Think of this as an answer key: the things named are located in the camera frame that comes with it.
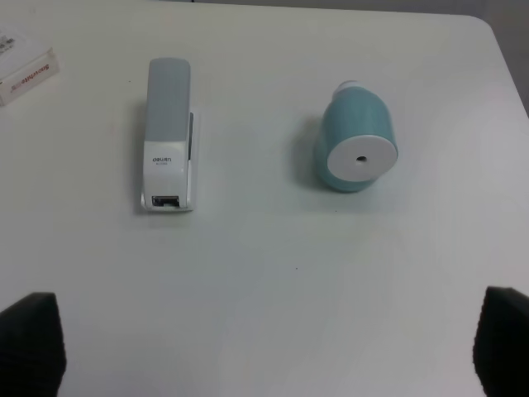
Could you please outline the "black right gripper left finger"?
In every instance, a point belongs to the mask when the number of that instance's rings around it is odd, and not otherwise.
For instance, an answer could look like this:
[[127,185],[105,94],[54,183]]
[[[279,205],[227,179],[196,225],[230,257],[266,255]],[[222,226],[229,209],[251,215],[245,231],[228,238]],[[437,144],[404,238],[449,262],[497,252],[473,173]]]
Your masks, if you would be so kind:
[[31,293],[1,312],[2,396],[56,396],[66,366],[55,294]]

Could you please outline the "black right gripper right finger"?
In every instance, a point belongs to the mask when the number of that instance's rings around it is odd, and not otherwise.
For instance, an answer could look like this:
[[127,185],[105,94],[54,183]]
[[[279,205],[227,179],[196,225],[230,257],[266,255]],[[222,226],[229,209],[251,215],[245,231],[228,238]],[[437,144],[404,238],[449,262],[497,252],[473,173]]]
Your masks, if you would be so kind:
[[473,363],[487,396],[528,395],[528,297],[513,288],[486,289]]

